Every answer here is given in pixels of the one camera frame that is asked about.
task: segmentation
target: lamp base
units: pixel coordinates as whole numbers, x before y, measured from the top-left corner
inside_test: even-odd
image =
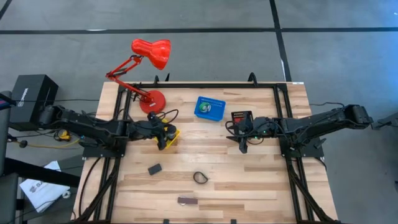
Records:
[[[160,113],[166,106],[166,98],[164,98],[163,93],[157,90],[151,90],[148,91],[148,93],[153,97],[153,100],[148,103],[140,101],[139,106],[141,107],[141,110],[147,114],[151,111],[154,111],[155,114]]]

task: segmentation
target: wooden tabletop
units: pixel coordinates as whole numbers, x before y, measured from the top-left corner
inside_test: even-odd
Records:
[[[287,83],[287,86],[294,117],[311,115],[304,85]],[[118,84],[104,83],[98,118],[112,118],[117,91]],[[295,223],[286,164],[278,140],[265,139],[260,145],[249,145],[248,153],[242,154],[236,142],[226,139],[229,133],[224,123],[231,120],[233,111],[251,110],[254,117],[277,117],[272,89],[162,88],[160,91],[167,100],[164,111],[179,110],[173,125],[181,130],[181,135],[176,145],[163,151],[158,150],[153,139],[128,144],[121,159],[112,223],[162,223],[165,218],[171,223],[229,223],[231,219],[237,219],[238,223]],[[221,122],[193,114],[199,96],[226,102]],[[138,102],[132,102],[130,115],[135,121],[147,119]],[[76,214],[83,180],[95,160],[85,162],[74,206]],[[98,192],[103,161],[97,163],[90,175],[83,210]],[[147,169],[157,163],[163,170],[150,176]],[[303,163],[310,193],[326,214],[337,218],[325,168],[313,158],[303,158]],[[192,176],[196,171],[203,172],[209,181],[203,185],[195,183]],[[306,218],[303,198],[299,195]],[[177,203],[179,196],[197,198],[198,205],[181,206]],[[101,218],[106,213],[108,194],[104,198]]]

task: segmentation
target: concrete floor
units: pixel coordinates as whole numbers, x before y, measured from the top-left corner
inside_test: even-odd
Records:
[[[396,1],[276,0],[282,28],[397,27]],[[0,30],[138,29],[179,27],[273,27],[266,0],[13,0]],[[45,73],[60,85],[57,98],[99,98],[104,74],[129,55],[132,39],[170,39],[165,70],[147,60],[124,78],[149,81],[171,73],[174,81],[283,81],[275,34],[88,34],[0,35],[0,90],[12,90],[18,75]],[[398,111],[398,33],[283,33],[292,80],[305,82],[311,103],[339,101],[366,107],[374,118]],[[95,111],[96,102],[67,102]],[[331,109],[312,107],[314,113]],[[346,223],[398,220],[398,129],[343,130],[324,144],[328,177],[339,219]],[[33,142],[53,140],[42,136]],[[7,156],[42,165],[81,150],[20,149]],[[32,223],[64,222],[65,210]]]

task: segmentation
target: lamp shade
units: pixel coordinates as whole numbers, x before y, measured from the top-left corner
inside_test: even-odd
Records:
[[[169,40],[158,40],[153,43],[135,39],[131,43],[131,50],[139,55],[147,57],[159,70],[162,70],[169,60],[172,44]]]

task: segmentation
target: black rubber band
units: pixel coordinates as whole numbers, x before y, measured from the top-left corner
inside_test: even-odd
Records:
[[[205,178],[205,181],[204,181],[204,182],[198,181],[198,180],[196,179],[197,174],[200,174],[203,178]],[[199,171],[198,171],[198,172],[195,172],[195,173],[193,174],[193,180],[194,180],[196,183],[198,183],[198,184],[205,184],[205,183],[208,182],[209,178],[207,178],[202,172],[199,172]]]

